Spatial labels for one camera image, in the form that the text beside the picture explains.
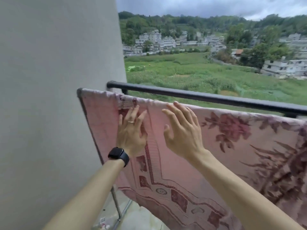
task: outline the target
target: floral fabric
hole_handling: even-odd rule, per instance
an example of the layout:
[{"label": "floral fabric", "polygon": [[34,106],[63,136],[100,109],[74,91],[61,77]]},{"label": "floral fabric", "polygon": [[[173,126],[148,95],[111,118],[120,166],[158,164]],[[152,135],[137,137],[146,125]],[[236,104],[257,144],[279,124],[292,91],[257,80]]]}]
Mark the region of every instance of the floral fabric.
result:
[{"label": "floral fabric", "polygon": [[[140,105],[148,114],[143,152],[116,181],[129,198],[175,230],[241,230],[240,221],[188,162],[165,145],[166,103],[83,90],[87,121],[103,160],[115,146],[118,116]],[[189,106],[204,146],[245,182],[307,229],[307,123],[303,120]]]}]

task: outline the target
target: gray wall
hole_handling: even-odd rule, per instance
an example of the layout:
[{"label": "gray wall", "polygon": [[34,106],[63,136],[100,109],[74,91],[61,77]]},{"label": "gray wall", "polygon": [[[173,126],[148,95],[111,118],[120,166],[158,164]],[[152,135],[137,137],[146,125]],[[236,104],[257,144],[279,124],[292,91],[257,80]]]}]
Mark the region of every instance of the gray wall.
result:
[{"label": "gray wall", "polygon": [[115,0],[0,0],[0,229],[39,229],[99,168],[79,87],[126,81]]}]

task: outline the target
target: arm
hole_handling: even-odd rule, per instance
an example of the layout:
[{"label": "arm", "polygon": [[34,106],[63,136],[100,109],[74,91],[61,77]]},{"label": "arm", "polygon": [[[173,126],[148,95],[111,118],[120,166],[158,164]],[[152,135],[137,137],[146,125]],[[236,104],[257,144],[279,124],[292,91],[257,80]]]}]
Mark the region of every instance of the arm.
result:
[{"label": "arm", "polygon": [[162,110],[169,118],[165,142],[169,149],[185,158],[219,193],[246,230],[303,230],[281,209],[267,200],[204,149],[201,128],[194,112],[175,102]]},{"label": "arm", "polygon": [[[146,111],[135,121],[138,109],[139,106],[131,108],[124,120],[122,115],[119,116],[116,146],[124,149],[129,158],[138,154],[147,140],[147,135],[140,129]],[[49,221],[44,230],[90,229],[124,166],[125,163],[121,159],[108,160],[86,186]]]}]

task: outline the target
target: person's left hand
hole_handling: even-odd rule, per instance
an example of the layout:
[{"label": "person's left hand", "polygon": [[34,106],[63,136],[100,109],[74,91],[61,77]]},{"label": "person's left hand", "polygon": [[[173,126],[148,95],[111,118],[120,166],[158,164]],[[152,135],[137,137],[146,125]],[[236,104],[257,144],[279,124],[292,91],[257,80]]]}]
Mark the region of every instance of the person's left hand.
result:
[{"label": "person's left hand", "polygon": [[141,124],[147,114],[143,111],[136,118],[139,105],[130,108],[125,119],[119,115],[116,146],[125,150],[130,158],[136,156],[146,145],[147,133],[141,132]]}]

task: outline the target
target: watch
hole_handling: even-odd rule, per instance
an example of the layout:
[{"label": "watch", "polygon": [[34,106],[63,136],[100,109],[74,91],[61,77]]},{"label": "watch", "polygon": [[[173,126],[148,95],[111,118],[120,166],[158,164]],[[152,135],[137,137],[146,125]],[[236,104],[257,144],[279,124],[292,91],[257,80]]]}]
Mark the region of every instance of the watch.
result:
[{"label": "watch", "polygon": [[113,148],[108,155],[108,158],[112,158],[112,159],[122,159],[125,162],[125,166],[128,164],[129,162],[129,156],[128,154],[125,153],[125,151],[122,148],[118,148],[115,147]]}]

